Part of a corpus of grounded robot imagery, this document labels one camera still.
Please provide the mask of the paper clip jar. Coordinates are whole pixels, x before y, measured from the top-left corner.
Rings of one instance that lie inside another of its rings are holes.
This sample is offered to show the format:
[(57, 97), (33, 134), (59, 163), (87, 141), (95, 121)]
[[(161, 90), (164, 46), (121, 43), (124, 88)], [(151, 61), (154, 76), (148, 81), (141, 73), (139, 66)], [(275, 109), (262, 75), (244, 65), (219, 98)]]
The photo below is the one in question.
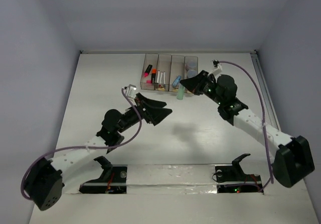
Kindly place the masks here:
[(185, 66), (187, 69), (196, 69), (198, 66), (198, 63), (195, 60), (187, 60), (185, 62)]
[(196, 75), (198, 75), (198, 72), (196, 70), (189, 70), (187, 72), (187, 78), (192, 78), (192, 77), (195, 77)]

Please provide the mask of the black-capped white pen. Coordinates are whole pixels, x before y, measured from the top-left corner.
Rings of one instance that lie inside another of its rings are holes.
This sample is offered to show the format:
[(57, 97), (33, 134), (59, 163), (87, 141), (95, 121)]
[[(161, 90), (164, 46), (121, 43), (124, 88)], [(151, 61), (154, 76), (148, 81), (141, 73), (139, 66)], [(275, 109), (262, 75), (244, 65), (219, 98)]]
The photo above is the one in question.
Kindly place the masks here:
[(162, 72), (163, 76), (163, 84), (166, 84), (166, 72)]

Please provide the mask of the blue-capped white pen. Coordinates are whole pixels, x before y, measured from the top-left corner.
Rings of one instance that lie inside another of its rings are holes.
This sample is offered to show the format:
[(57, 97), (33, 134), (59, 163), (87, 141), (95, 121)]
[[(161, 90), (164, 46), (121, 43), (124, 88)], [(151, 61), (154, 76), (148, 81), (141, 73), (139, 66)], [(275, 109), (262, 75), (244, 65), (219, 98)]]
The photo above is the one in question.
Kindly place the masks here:
[(158, 70), (157, 75), (156, 75), (156, 83), (159, 83), (160, 74), (161, 74), (161, 72)]

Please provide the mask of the pink highlighter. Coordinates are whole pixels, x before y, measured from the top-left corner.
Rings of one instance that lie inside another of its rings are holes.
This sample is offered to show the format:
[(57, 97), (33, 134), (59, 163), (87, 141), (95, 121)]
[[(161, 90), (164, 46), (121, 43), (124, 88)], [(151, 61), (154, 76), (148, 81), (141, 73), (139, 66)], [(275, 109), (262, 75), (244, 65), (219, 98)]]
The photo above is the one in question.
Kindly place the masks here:
[(149, 64), (145, 70), (145, 72), (143, 73), (143, 77), (146, 78), (149, 76), (151, 70), (152, 70), (153, 66), (151, 64)]

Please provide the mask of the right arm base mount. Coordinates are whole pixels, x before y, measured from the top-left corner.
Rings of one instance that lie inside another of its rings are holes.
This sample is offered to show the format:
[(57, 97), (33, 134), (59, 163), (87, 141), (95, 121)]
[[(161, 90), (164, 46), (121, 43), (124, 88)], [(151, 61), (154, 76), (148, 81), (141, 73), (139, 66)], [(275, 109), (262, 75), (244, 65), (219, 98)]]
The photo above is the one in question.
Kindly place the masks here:
[(240, 166), (240, 162), (248, 156), (250, 154), (242, 154), (229, 165), (215, 166), (212, 179), (217, 183), (218, 193), (263, 193), (260, 175), (245, 174)]

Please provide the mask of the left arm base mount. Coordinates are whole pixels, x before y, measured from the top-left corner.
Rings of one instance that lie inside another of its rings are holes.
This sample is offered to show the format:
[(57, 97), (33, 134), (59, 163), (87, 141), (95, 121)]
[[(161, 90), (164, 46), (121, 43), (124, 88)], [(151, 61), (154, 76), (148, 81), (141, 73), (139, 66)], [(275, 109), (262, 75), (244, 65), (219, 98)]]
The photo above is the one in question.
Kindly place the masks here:
[(127, 166), (114, 166), (105, 157), (94, 159), (102, 168), (97, 179), (82, 183), (79, 192), (82, 194), (126, 194), (127, 193)]

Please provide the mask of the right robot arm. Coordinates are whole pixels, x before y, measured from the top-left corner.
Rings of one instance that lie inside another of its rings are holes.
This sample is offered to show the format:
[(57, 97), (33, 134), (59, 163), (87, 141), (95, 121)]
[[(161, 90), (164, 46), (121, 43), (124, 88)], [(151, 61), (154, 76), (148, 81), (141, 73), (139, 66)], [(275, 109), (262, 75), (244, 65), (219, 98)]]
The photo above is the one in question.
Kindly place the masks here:
[(218, 104), (220, 117), (244, 131), (266, 151), (269, 174), (282, 186), (291, 188), (315, 170), (309, 142), (303, 136), (285, 134), (259, 118), (237, 97), (237, 85), (229, 75), (215, 78), (202, 71), (180, 81), (194, 95), (205, 95)]

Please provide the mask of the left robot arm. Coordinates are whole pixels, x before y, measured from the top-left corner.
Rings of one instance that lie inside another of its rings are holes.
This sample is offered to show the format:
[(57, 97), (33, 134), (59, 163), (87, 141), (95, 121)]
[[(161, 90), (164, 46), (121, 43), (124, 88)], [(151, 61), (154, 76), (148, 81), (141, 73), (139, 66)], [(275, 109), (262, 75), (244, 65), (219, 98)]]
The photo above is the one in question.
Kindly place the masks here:
[(122, 132), (142, 121), (158, 125), (173, 111), (166, 102), (149, 99), (137, 93), (125, 113), (110, 109), (104, 115), (100, 131), (81, 146), (56, 149), (36, 159), (25, 172), (20, 191), (23, 198), (32, 201), (39, 210), (51, 208), (67, 190), (73, 174), (91, 161), (99, 163), (93, 174), (98, 181), (106, 181), (112, 174), (112, 165), (105, 158), (112, 150), (130, 143), (135, 133), (125, 141)]

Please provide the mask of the blue utility knife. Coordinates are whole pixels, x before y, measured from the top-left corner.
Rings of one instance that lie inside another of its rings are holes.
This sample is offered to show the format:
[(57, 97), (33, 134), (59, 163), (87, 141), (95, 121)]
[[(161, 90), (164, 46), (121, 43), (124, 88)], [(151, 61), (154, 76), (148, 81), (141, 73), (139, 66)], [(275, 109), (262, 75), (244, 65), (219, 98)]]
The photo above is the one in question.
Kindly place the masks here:
[(178, 86), (178, 84), (180, 83), (180, 80), (181, 80), (181, 76), (178, 75), (178, 76), (174, 79), (174, 81), (173, 81), (173, 83), (172, 83), (172, 87), (173, 87), (173, 88), (176, 88), (176, 87)]

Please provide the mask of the orange highlighter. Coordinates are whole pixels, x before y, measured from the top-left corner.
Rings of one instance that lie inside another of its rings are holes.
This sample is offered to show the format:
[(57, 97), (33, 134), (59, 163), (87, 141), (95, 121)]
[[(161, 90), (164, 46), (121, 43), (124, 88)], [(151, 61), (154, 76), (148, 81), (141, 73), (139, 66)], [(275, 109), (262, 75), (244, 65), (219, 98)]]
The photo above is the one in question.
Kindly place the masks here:
[(156, 74), (157, 74), (157, 70), (154, 68), (152, 70), (152, 73), (151, 73), (151, 82), (152, 82), (152, 84), (156, 83)]

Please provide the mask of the red-capped white pen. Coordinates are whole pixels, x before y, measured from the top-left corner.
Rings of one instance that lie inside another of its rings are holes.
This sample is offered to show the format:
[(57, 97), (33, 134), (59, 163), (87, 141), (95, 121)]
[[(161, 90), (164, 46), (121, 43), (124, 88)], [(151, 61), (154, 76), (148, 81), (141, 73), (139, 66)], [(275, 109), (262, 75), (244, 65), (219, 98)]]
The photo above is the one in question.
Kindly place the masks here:
[(164, 73), (163, 72), (160, 72), (160, 75), (159, 75), (159, 84), (163, 84), (163, 78), (164, 78)]

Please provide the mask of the green utility knife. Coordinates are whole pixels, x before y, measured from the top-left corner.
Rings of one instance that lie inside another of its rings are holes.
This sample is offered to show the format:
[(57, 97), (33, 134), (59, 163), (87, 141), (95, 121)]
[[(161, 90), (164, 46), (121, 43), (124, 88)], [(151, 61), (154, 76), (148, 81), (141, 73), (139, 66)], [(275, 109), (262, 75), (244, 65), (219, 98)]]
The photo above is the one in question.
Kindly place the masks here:
[(178, 100), (183, 100), (185, 94), (185, 87), (180, 85), (178, 93), (177, 93), (177, 99)]

